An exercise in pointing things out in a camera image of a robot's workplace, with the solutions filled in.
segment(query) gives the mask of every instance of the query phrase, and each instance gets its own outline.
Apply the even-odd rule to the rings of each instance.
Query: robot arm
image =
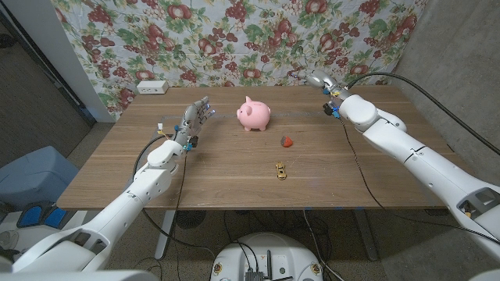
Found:
[[[323,88],[330,101],[323,107],[338,110],[377,150],[401,162],[424,186],[448,207],[459,224],[500,240],[500,187],[481,181],[406,133],[396,116],[350,94],[320,70],[305,70],[296,77]],[[472,238],[500,261],[500,245],[472,234]]]
[[[134,182],[90,222],[52,234],[35,244],[12,266],[13,272],[75,272],[103,269],[111,250],[150,200],[170,186],[177,172],[176,160],[215,111],[208,97],[187,107],[173,140],[148,155],[148,163],[134,175]]]
[[[397,116],[376,108],[371,102],[365,101],[357,94],[349,93],[324,71],[304,69],[292,73],[292,76],[305,79],[313,87],[322,88],[323,93],[330,96],[330,101],[323,106],[325,111],[338,110],[361,133],[379,119],[385,119],[398,129],[406,131],[406,125]]]

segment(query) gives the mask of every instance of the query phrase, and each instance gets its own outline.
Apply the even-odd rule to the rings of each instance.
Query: floral backdrop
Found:
[[[341,82],[392,71],[427,0],[52,0],[102,103],[118,119],[140,80],[171,87]],[[369,78],[368,84],[386,80]]]

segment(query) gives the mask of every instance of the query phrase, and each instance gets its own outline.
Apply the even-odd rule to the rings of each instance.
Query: fabric backdrop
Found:
[[[89,80],[118,119],[140,80],[171,87],[347,83],[392,71],[427,0],[52,0]],[[368,84],[385,84],[371,78]]]

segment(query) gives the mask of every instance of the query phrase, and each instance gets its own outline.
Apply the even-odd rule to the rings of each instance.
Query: wooden table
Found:
[[[400,117],[408,133],[469,170],[441,136],[396,87],[353,87],[380,109]],[[338,119],[326,116],[327,98],[312,87],[170,88],[166,94],[140,95],[98,146],[62,194],[64,209],[101,209],[123,191],[134,161],[164,119],[166,133],[186,107],[208,95],[216,115],[203,125],[198,147],[187,155],[179,209],[378,208],[368,194]],[[245,132],[236,110],[245,95],[271,108],[267,130]],[[366,181],[389,208],[429,208],[442,203],[394,159],[372,148],[346,123]],[[294,144],[283,148],[280,139]],[[285,164],[286,180],[275,165]],[[174,209],[183,161],[169,190],[147,208]]]

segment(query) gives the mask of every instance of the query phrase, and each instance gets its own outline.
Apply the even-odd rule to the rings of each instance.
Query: electrical outlet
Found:
[[[166,81],[141,81],[137,89],[139,94],[165,94],[169,84]]]

